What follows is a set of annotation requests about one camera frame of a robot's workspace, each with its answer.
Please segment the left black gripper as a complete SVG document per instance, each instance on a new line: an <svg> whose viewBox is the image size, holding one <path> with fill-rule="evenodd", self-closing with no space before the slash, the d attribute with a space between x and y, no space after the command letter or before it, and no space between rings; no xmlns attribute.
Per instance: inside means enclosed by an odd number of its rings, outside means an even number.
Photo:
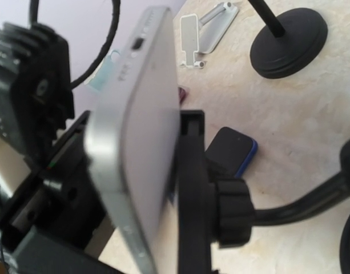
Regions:
<svg viewBox="0 0 350 274"><path fill-rule="evenodd" d="M114 273L85 251L106 212L87 172L85 111L0 206L0 261L6 273Z"/></svg>

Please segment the silver folding phone stand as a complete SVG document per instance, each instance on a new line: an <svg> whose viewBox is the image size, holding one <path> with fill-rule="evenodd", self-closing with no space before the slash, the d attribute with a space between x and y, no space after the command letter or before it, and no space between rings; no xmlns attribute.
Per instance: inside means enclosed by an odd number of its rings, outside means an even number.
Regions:
<svg viewBox="0 0 350 274"><path fill-rule="evenodd" d="M202 69L206 62L201 55L212 53L236 18L239 8L221 2L207 14L188 14L180 18L180 49L184 53L181 67Z"/></svg>

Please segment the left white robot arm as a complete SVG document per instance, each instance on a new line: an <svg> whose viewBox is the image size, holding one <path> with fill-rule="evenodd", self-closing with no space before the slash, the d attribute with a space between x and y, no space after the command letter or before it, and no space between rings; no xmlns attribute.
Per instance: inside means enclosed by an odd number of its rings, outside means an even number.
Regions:
<svg viewBox="0 0 350 274"><path fill-rule="evenodd" d="M0 29L0 138L30 172L0 197L0 255L16 273L115 273L85 251L105 218L75 117L69 46L53 29Z"/></svg>

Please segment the black tall phone stand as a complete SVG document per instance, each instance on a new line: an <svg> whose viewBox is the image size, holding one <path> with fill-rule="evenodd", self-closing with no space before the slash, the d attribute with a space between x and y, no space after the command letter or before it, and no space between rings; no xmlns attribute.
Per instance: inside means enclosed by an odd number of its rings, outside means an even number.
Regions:
<svg viewBox="0 0 350 274"><path fill-rule="evenodd" d="M328 26L317 11L296 8L275 16L265 1L249 1L265 26L250 49L254 70L267 79L280 79L305 68L323 49Z"/></svg>

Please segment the blue phone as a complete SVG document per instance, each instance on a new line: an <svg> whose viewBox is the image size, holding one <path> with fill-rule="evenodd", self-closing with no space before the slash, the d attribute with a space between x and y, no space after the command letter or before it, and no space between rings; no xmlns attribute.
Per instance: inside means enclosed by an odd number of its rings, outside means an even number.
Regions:
<svg viewBox="0 0 350 274"><path fill-rule="evenodd" d="M242 178L258 151L252 137L222 127L204 150L208 182L217 178Z"/></svg>

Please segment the black phone red case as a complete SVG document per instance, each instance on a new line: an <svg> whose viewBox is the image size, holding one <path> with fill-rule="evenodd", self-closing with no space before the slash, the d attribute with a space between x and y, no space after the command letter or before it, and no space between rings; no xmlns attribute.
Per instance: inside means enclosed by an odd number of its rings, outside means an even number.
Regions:
<svg viewBox="0 0 350 274"><path fill-rule="evenodd" d="M186 86L178 86L178 94L179 94L179 103L183 104L184 101L186 100L188 94L190 92L190 89Z"/></svg>

